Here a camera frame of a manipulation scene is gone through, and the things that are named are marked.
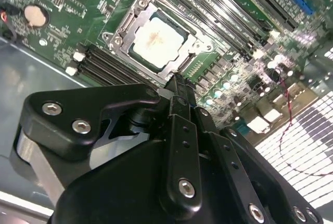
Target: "motherboard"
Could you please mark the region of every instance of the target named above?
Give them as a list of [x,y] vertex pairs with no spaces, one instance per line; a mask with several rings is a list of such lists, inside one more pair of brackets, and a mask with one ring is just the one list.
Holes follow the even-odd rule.
[[286,88],[294,112],[317,99],[303,69],[331,41],[332,2],[7,0],[22,44],[68,75],[160,88],[180,72],[218,127],[245,134],[288,118]]

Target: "cpu socket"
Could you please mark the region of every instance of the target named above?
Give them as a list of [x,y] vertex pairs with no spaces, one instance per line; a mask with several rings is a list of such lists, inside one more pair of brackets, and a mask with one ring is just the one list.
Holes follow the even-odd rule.
[[104,32],[102,38],[118,57],[165,84],[172,72],[213,49],[210,39],[199,39],[180,19],[154,0],[135,0],[115,33]]

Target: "black mechanical arm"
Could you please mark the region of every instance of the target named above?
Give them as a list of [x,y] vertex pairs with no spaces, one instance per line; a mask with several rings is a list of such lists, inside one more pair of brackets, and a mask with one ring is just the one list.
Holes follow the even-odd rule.
[[[175,74],[157,91],[131,84],[30,95],[10,160],[47,192],[49,223],[323,223],[240,133],[218,132],[193,87]],[[90,168],[94,148],[139,133],[148,140]]]

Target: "silver screw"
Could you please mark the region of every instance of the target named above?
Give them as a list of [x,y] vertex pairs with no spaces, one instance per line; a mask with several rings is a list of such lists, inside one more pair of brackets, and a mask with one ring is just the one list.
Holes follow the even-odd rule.
[[187,180],[179,181],[179,191],[187,198],[193,198],[196,194],[193,185]]
[[117,36],[115,39],[114,39],[114,43],[116,43],[116,45],[120,45],[122,43],[122,39],[121,37]]
[[299,208],[293,207],[293,211],[295,212],[297,218],[299,218],[303,222],[306,222],[306,217]]
[[76,120],[73,122],[72,128],[76,133],[79,134],[88,134],[92,129],[90,124],[85,120]]
[[147,0],[139,0],[138,5],[141,8],[146,8],[148,5]]
[[204,116],[208,116],[208,112],[207,112],[207,110],[205,110],[205,109],[202,108],[200,111],[201,111],[201,113],[202,113]]
[[258,223],[264,223],[265,217],[262,214],[261,210],[254,204],[249,205],[250,214]]
[[319,222],[318,218],[314,215],[314,213],[310,209],[306,209],[306,212],[314,220],[314,222]]
[[61,106],[56,103],[45,103],[42,106],[42,110],[45,114],[50,116],[57,116],[62,112]]
[[234,137],[237,136],[237,133],[233,129],[229,129],[230,134],[232,134]]

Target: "cable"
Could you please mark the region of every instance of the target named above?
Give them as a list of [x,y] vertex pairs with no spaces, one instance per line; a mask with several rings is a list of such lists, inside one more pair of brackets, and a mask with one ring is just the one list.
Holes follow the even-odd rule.
[[10,45],[11,43],[15,43],[17,40],[17,33],[15,31],[14,26],[12,25],[12,23],[10,22],[10,20],[8,20],[7,17],[7,13],[5,11],[2,11],[0,13],[0,18],[1,20],[4,22],[4,24],[7,26],[7,28],[11,31],[12,33],[12,38],[11,41],[8,42],[8,44]]
[[288,100],[288,112],[289,112],[289,125],[288,127],[283,131],[281,137],[280,137],[280,140],[279,140],[279,151],[280,151],[280,156],[281,158],[283,159],[283,161],[288,165],[288,167],[290,167],[293,171],[296,171],[298,173],[302,173],[304,175],[308,175],[308,176],[317,176],[317,177],[324,177],[324,176],[329,176],[329,175],[333,175],[333,171],[330,172],[330,173],[320,173],[320,174],[315,174],[316,172],[314,173],[307,173],[305,171],[301,171],[301,170],[298,170],[296,168],[294,168],[292,166],[292,164],[288,163],[286,161],[286,159],[284,158],[284,155],[282,154],[282,143],[283,143],[283,138],[284,136],[286,135],[286,133],[288,132],[288,130],[290,129],[291,126],[293,126],[293,115],[292,115],[292,109],[291,109],[291,102],[290,102],[290,94],[289,94],[289,90],[288,90],[288,87],[285,83],[285,81],[282,79],[282,76],[280,76],[280,83],[282,85],[282,87],[285,89],[285,97],[286,99]]

